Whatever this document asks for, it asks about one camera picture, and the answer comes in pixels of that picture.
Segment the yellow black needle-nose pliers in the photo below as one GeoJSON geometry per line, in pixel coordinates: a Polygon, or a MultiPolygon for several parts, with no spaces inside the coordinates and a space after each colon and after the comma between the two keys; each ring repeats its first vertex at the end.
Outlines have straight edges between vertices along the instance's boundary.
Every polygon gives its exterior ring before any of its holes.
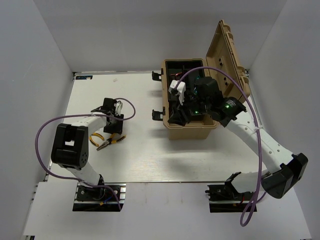
{"type": "Polygon", "coordinates": [[[111,134],[107,140],[105,140],[100,146],[96,148],[96,150],[100,151],[106,148],[107,146],[117,144],[126,138],[126,135],[120,135],[119,138],[115,139],[115,137],[118,135],[118,133],[111,134]]]}

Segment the brown hex key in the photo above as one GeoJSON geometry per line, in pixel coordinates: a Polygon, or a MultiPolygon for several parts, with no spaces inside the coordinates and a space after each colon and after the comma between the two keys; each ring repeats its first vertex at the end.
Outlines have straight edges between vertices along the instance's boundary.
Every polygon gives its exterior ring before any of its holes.
{"type": "Polygon", "coordinates": [[[181,79],[181,77],[182,77],[183,75],[184,75],[184,74],[183,74],[182,72],[172,73],[172,74],[169,75],[169,79],[170,79],[170,80],[176,80],[176,81],[178,81],[178,80],[181,79]]]}

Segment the tan plastic toolbox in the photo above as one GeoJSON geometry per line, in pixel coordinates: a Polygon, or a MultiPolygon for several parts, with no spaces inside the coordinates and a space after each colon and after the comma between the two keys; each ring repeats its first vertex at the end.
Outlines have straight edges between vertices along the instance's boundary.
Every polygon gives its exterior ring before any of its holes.
{"type": "MultiPolygon", "coordinates": [[[[217,80],[223,96],[235,97],[240,100],[241,103],[244,103],[245,97],[249,97],[251,94],[249,79],[245,76],[245,68],[240,64],[231,28],[223,20],[218,22],[206,57],[202,60],[204,66],[215,67],[230,75],[244,91],[244,93],[241,93],[240,90],[221,73],[211,69],[204,69],[205,77],[212,77],[217,80]]],[[[162,83],[162,67],[164,61],[162,62],[160,73],[152,72],[152,79],[154,81],[160,81],[162,83]]],[[[169,140],[203,140],[208,137],[212,130],[219,126],[219,123],[211,119],[208,115],[195,117],[194,120],[186,124],[186,126],[169,123],[169,114],[172,112],[172,106],[173,104],[169,104],[167,100],[162,100],[163,110],[152,112],[152,119],[154,121],[162,121],[167,128],[169,140]]]]}

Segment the yellow black combination pliers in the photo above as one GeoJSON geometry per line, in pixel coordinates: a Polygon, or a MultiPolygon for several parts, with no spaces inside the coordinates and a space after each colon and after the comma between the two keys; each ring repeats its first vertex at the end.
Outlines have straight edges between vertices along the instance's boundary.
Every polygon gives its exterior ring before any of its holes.
{"type": "Polygon", "coordinates": [[[105,138],[100,133],[95,132],[89,136],[89,141],[93,146],[99,147],[105,141],[105,138]]]}

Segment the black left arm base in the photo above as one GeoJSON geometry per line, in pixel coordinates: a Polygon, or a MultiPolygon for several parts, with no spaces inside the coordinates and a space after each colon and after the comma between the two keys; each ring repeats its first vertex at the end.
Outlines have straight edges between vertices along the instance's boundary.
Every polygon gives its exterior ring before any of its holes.
{"type": "Polygon", "coordinates": [[[119,201],[125,200],[126,184],[115,183],[110,184],[109,188],[105,187],[89,187],[79,184],[75,193],[75,200],[78,202],[117,202],[115,195],[119,201]]]}

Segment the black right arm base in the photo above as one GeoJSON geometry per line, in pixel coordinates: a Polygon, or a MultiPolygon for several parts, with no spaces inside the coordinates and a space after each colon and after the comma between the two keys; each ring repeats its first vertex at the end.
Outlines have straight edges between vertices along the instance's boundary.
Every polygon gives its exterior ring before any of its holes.
{"type": "Polygon", "coordinates": [[[233,186],[225,184],[212,184],[207,186],[205,193],[209,200],[214,201],[248,201],[253,196],[253,192],[238,192],[233,186]]]}

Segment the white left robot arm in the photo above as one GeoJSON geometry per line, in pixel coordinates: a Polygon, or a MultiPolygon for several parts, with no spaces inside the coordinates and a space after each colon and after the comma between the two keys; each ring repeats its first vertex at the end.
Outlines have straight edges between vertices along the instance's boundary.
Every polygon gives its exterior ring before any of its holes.
{"type": "Polygon", "coordinates": [[[97,143],[97,150],[124,139],[113,139],[123,132],[123,103],[118,99],[105,98],[102,106],[91,112],[102,116],[90,115],[72,124],[61,123],[57,126],[53,142],[51,160],[67,169],[82,183],[89,185],[88,193],[99,200],[105,196],[106,187],[103,177],[88,163],[89,143],[92,135],[100,137],[103,143],[97,143]]]}

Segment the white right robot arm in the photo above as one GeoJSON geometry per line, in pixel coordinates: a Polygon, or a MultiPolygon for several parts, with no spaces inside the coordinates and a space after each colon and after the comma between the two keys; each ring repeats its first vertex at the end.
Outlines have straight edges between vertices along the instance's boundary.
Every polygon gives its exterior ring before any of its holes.
{"type": "Polygon", "coordinates": [[[303,153],[292,153],[258,128],[253,115],[238,99],[223,97],[212,77],[197,78],[191,91],[183,81],[172,80],[168,91],[178,97],[170,123],[183,126],[193,116],[208,115],[238,136],[265,165],[266,172],[232,174],[224,182],[224,192],[229,198],[236,200],[243,193],[253,193],[256,187],[262,187],[267,194],[280,199],[302,178],[308,158],[303,153]]]}

